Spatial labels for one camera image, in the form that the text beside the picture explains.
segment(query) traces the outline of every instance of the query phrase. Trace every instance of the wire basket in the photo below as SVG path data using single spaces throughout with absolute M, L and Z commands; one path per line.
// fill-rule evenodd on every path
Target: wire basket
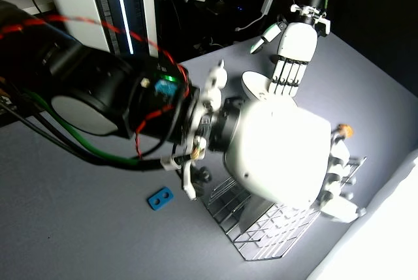
M 364 160 L 349 162 L 351 170 L 342 186 Z M 241 256 L 249 261 L 284 257 L 321 213 L 315 207 L 295 210 L 252 196 L 232 177 L 219 184 L 204 204 Z

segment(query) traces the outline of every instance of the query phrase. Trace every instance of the blue block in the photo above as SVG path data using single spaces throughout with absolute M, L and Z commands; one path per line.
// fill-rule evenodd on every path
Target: blue block
M 161 190 L 156 192 L 153 196 L 149 197 L 148 204 L 153 210 L 159 210 L 165 204 L 170 202 L 174 195 L 168 187 L 163 187 Z

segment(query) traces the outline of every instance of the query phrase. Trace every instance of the gray table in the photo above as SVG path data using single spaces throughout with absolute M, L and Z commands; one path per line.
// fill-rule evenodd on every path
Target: gray table
M 243 94 L 245 70 L 272 73 L 277 43 L 249 55 L 251 42 L 187 61 L 194 84 L 221 58 L 224 97 Z M 353 155 L 367 155 L 355 201 L 365 206 L 418 140 L 418 99 L 334 35 L 319 40 L 298 92 L 300 106 L 333 125 L 349 123 Z M 91 140 L 120 155 L 132 141 Z M 145 148 L 153 140 L 142 138 Z M 348 225 L 320 218 L 281 260 L 244 262 L 174 172 L 147 174 L 81 162 L 19 123 L 0 130 L 2 279 L 305 279 Z M 165 146 L 161 152 L 170 150 Z M 214 183 L 227 177 L 221 155 L 205 160 Z M 146 198 L 168 186 L 174 200 L 152 211 Z

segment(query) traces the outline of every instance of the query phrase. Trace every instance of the red wire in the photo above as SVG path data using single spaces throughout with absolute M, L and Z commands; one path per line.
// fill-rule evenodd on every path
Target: red wire
M 101 25 L 101 26 L 103 26 L 103 27 L 105 27 L 109 30 L 112 30 L 115 33 L 126 34 L 126 30 L 117 28 L 114 25 L 112 25 L 112 24 L 110 24 L 106 21 L 99 22 L 99 21 L 92 20 L 92 19 L 85 18 L 85 17 L 70 17 L 70 16 L 62 16 L 62 15 L 59 15 L 59 14 L 52 14 L 52 15 L 46 16 L 44 20 L 38 19 L 38 18 L 31 18 L 31 19 L 25 20 L 22 23 L 7 25 L 4 28 L 2 28 L 1 31 L 0 31 L 0 40 L 3 37 L 5 37 L 6 34 L 14 33 L 14 32 L 20 32 L 25 27 L 30 27 L 30 26 L 34 26 L 34 25 L 43 25 L 43 24 L 46 24 L 47 22 L 67 22 L 67 21 L 78 21 L 78 22 L 86 22 L 86 23 L 90 23 L 90 24 Z M 186 98 L 189 95 L 189 80 L 187 79 L 187 76 L 185 74 L 185 70 L 184 70 L 183 66 L 180 66 L 179 64 L 177 64 L 175 62 L 175 60 L 172 58 L 172 56 L 170 55 L 170 53 L 168 53 L 166 50 L 161 49 L 153 41 L 151 41 L 147 38 L 143 38 L 143 37 L 141 37 L 140 35 L 138 35 L 137 33 L 133 32 L 133 31 L 130 31 L 129 35 L 131 35 L 135 40 L 137 40 L 139 42 L 145 42 L 145 43 L 153 46 L 154 48 L 156 48 L 158 50 L 158 52 L 160 52 L 164 56 L 166 56 L 169 59 L 170 63 L 172 63 L 174 66 L 177 67 L 177 69 L 182 74 L 184 82 L 186 84 L 186 91 L 184 92 L 184 97 Z M 164 114 L 165 112 L 168 112 L 169 110 L 172 110 L 172 109 L 173 109 L 172 105 L 166 105 L 166 106 L 162 107 L 162 109 L 156 110 L 154 112 L 150 112 L 149 114 L 147 114 L 145 116 L 144 120 L 141 122 L 141 124 L 135 130 L 135 134 L 136 134 L 136 136 L 135 136 L 135 148 L 136 148 L 138 156 L 140 158 L 142 158 L 142 154 L 141 154 L 141 151 L 139 149 L 139 144 L 140 144 L 139 132 L 145 127 L 146 122 L 148 120 L 159 117 L 162 114 Z

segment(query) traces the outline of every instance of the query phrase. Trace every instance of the led light strip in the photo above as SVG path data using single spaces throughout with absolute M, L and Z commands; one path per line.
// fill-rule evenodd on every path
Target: led light strip
M 126 17 L 126 11 L 125 11 L 125 3 L 123 2 L 123 0 L 119 0 L 119 2 L 120 2 L 120 8 L 122 10 L 123 25 L 125 26 L 125 30 L 126 30 L 126 37 L 128 40 L 129 51 L 131 54 L 133 54 L 132 40 L 129 34 L 128 19 Z

